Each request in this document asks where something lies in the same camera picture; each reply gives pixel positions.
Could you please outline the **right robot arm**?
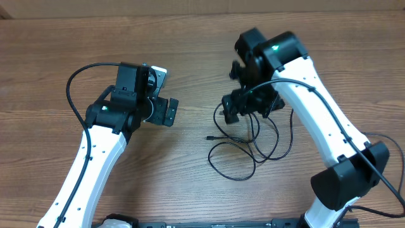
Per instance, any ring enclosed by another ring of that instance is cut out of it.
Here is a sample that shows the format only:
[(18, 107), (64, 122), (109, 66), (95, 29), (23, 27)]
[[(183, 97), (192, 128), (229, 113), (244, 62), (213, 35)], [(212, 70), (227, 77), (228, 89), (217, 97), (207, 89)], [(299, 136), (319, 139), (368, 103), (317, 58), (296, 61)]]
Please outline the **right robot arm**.
[(266, 39), (252, 28), (240, 35), (235, 50), (239, 60), (233, 62), (230, 77), (240, 88), (222, 98), (226, 123), (253, 112), (267, 117), (290, 105), (325, 164), (325, 170), (311, 178), (316, 198), (300, 226), (337, 227), (349, 207), (379, 183), (389, 159), (387, 146), (372, 144), (353, 126), (292, 32)]

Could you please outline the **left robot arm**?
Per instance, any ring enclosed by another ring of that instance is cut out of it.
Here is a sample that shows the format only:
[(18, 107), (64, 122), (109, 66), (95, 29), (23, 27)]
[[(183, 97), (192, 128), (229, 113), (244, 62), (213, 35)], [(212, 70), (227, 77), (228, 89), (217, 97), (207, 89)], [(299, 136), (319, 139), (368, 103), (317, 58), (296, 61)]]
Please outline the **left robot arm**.
[(88, 106), (85, 117), (66, 98), (84, 131), (73, 165), (38, 227), (91, 227), (97, 204), (115, 163), (142, 122), (171, 127), (178, 100), (159, 96), (168, 71), (145, 63), (115, 63), (116, 82)]

